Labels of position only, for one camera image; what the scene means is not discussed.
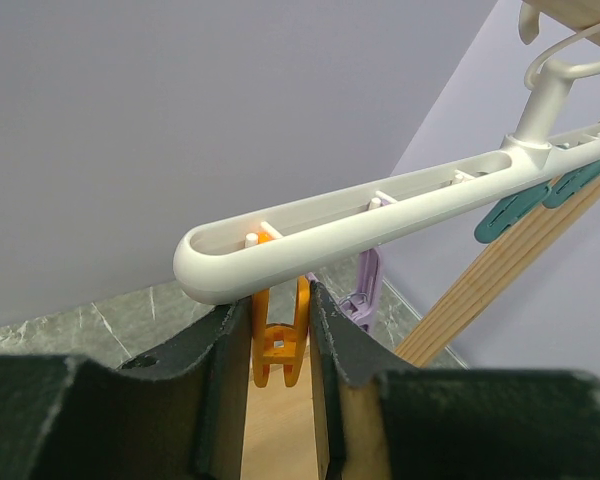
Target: green clip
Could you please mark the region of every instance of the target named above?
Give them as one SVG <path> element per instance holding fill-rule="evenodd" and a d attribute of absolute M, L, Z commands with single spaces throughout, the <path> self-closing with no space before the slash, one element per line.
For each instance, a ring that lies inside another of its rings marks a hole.
<path fill-rule="evenodd" d="M 480 243 L 493 242 L 536 205 L 542 203 L 550 193 L 549 182 L 544 182 L 503 198 L 476 227 L 474 231 L 476 240 Z"/>
<path fill-rule="evenodd" d="M 598 175 L 600 175 L 600 160 L 565 173 L 542 204 L 546 208 L 558 208 Z"/>

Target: purple clip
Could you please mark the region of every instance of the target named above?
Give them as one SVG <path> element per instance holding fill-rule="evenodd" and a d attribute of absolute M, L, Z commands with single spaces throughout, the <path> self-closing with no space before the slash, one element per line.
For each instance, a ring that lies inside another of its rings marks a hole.
<path fill-rule="evenodd" d="M 358 283 L 356 290 L 338 302 L 349 320 L 370 333 L 376 321 L 380 304 L 383 268 L 380 250 L 372 248 L 358 257 Z"/>

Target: wooden board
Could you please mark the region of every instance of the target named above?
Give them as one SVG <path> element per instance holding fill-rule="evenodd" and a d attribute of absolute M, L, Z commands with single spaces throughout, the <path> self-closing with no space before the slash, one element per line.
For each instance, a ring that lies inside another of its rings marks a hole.
<path fill-rule="evenodd" d="M 600 0 L 525 0 L 525 2 L 575 31 L 600 23 Z M 590 40 L 600 46 L 600 33 L 592 36 Z"/>
<path fill-rule="evenodd" d="M 265 388 L 249 382 L 243 480 L 318 478 L 308 350 L 295 387 L 284 386 L 281 368 Z"/>
<path fill-rule="evenodd" d="M 554 210 L 540 206 L 489 244 L 395 350 L 427 365 L 600 198 L 600 176 Z"/>

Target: orange plastic hook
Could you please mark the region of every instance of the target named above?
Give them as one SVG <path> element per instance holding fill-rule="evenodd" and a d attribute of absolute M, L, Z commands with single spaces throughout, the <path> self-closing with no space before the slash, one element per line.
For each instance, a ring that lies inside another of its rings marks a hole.
<path fill-rule="evenodd" d="M 258 243 L 273 240 L 266 232 L 258 234 Z M 298 277 L 296 308 L 291 325 L 267 326 L 269 289 L 252 296 L 252 348 L 253 383 L 266 387 L 271 365 L 283 365 L 284 384 L 293 387 L 298 382 L 309 330 L 309 280 Z"/>

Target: gray floor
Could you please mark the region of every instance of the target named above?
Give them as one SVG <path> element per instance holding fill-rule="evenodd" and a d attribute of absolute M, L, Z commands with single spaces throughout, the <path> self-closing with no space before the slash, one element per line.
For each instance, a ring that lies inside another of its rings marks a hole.
<path fill-rule="evenodd" d="M 355 287 L 356 258 L 324 267 L 316 275 L 336 298 L 344 297 Z M 294 297 L 295 281 L 272 288 L 268 321 L 292 322 Z M 175 282 L 156 285 L 1 327 L 0 354 L 83 353 L 116 367 L 171 338 L 210 308 L 191 300 Z M 384 285 L 372 336 L 393 349 L 417 322 L 409 307 Z M 431 366 L 458 368 L 459 363 L 444 351 Z"/>

